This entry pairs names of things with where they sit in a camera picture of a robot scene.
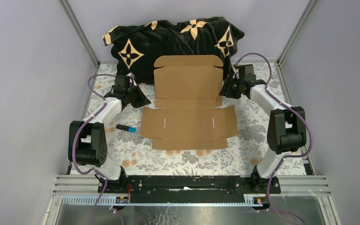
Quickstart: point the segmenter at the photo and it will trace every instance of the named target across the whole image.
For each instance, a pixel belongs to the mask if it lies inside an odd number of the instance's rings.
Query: cardboard flap
[[[218,98],[223,70],[216,67],[163,67],[155,69],[154,80],[156,98]]]
[[[227,138],[152,140],[152,148],[157,150],[213,150],[227,147]]]
[[[238,135],[234,106],[206,109],[149,109],[141,120],[141,137],[218,139]]]
[[[222,67],[223,62],[216,55],[164,55],[155,60],[154,67]]]
[[[223,104],[221,97],[201,98],[201,99],[163,99],[155,100],[156,108],[165,109],[193,109],[193,108],[213,108]]]

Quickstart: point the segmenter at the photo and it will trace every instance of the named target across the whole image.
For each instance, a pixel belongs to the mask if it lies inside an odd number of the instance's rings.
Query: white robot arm
[[[119,180],[123,169],[119,165],[104,163],[107,158],[105,128],[128,104],[138,108],[151,102],[129,75],[116,75],[115,84],[111,91],[104,95],[104,98],[104,104],[99,106],[90,116],[82,121],[75,120],[70,124],[68,159],[73,162],[73,155],[75,155],[77,164],[99,167],[98,171],[104,175],[104,178]],[[81,126],[84,127],[75,140],[76,133]]]
[[[268,179],[284,156],[291,155],[307,141],[306,127],[300,119],[281,104],[292,108],[304,118],[302,107],[293,107],[285,102],[277,102],[279,98],[266,91],[266,82],[257,80],[253,65],[238,67],[239,77],[228,77],[220,92],[221,96],[240,98],[241,94],[255,101],[269,115],[267,143],[269,149],[263,160],[254,168],[258,179]]]

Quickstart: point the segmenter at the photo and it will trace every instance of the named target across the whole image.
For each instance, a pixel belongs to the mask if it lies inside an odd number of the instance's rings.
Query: marker
[[[128,126],[125,126],[125,125],[118,124],[116,128],[119,129],[119,130],[124,130],[124,131],[132,132],[132,133],[136,132],[135,127],[128,127]]]

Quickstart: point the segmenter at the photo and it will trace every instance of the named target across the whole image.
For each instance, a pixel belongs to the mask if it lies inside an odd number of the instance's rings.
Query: floral tablecloth
[[[253,63],[258,79],[267,80],[269,70],[266,63]],[[274,77],[270,90],[283,98],[279,81]],[[98,74],[116,74],[116,65],[101,64]],[[94,90],[107,93],[114,78],[100,76],[96,79]],[[140,84],[143,93],[152,102],[146,107],[154,108],[154,85]],[[90,98],[88,115],[102,104],[95,95]],[[114,163],[125,168],[127,175],[249,175],[263,158],[268,149],[266,142],[268,115],[259,105],[246,96],[241,99],[223,98],[223,106],[235,105],[239,135],[228,138],[228,147],[219,150],[153,150],[151,139],[140,137],[140,119],[143,109],[126,107],[109,127],[105,128],[108,144],[108,157],[105,163]],[[137,128],[136,133],[117,130],[117,124]],[[74,168],[71,174],[77,174]],[[280,175],[305,175],[301,158],[288,158],[279,169]]]

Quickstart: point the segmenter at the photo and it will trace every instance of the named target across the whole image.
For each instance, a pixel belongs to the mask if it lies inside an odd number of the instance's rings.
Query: white wall
[[[176,24],[195,18],[224,16],[245,32],[233,60],[249,52],[277,59],[308,0],[69,0],[100,61],[113,60],[101,37],[116,25],[143,25],[154,20]],[[261,59],[250,56],[249,59]]]
[[[340,220],[360,224],[360,1],[319,1],[283,68]]]
[[[0,0],[0,225],[41,223],[93,70],[59,1]]]

